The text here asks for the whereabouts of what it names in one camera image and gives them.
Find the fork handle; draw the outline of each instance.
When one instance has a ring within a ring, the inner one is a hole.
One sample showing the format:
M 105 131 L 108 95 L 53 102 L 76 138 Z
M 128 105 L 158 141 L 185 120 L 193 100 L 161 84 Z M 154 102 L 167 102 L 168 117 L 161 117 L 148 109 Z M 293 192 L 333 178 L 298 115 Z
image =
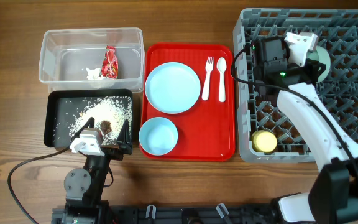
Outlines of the fork handle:
M 203 100 L 208 100 L 209 98 L 209 82 L 211 79 L 211 71 L 207 71 L 206 72 L 206 77 L 205 77 L 205 83 L 204 83 L 204 87 L 203 87 L 203 94 L 201 95 L 201 98 Z
M 224 72 L 220 72 L 220 79 L 219 79 L 219 101 L 225 102 L 226 101 L 226 93 L 224 89 Z

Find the yellow round object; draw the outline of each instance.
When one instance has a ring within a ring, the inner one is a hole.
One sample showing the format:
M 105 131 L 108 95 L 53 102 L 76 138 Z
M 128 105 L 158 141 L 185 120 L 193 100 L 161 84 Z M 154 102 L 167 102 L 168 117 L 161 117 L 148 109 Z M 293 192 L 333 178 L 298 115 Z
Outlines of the yellow round object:
M 277 138 L 268 131 L 256 131 L 252 135 L 252 145 L 255 151 L 269 153 L 277 146 Z

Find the red packet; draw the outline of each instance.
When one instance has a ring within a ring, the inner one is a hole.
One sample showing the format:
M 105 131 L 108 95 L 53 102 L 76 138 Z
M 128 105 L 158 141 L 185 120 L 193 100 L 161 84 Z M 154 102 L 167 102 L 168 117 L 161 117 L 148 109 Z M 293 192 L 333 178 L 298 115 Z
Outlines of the red packet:
M 117 78 L 118 76 L 118 60 L 116 57 L 116 48 L 107 46 L 100 76 L 106 78 Z

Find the red tray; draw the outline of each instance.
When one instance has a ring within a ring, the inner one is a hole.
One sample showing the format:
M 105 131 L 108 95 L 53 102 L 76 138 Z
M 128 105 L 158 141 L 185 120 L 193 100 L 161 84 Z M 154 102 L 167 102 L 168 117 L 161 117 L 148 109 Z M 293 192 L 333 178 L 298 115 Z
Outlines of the red tray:
M 175 148 L 163 156 L 153 156 L 143 150 L 151 159 L 174 159 L 187 161 L 225 161 L 230 159 L 236 148 L 234 122 L 234 82 L 230 74 L 233 61 L 232 52 L 218 44 L 177 44 L 158 43 L 149 48 L 146 55 L 145 83 L 149 73 L 167 62 L 180 62 L 192 68 L 201 82 L 201 92 L 205 82 L 205 63 L 209 56 L 214 57 L 211 72 L 209 99 L 200 97 L 189 110 L 180 114 L 165 114 L 156 110 L 143 92 L 142 125 L 150 118 L 164 117 L 172 121 L 178 129 L 178 142 Z M 224 73 L 226 101 L 218 100 L 219 71 L 216 62 L 224 57 L 227 70 Z

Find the light blue plate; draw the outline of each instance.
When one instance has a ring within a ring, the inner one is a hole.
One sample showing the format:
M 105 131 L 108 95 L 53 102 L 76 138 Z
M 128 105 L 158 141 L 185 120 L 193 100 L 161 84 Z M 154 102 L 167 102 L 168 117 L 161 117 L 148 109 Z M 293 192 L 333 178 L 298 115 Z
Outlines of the light blue plate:
M 190 109 L 200 96 L 197 74 L 189 66 L 170 62 L 150 72 L 145 84 L 146 97 L 157 110 L 177 114 Z
M 141 127 L 139 142 L 149 154 L 162 156 L 170 152 L 177 144 L 177 127 L 167 118 L 152 118 Z

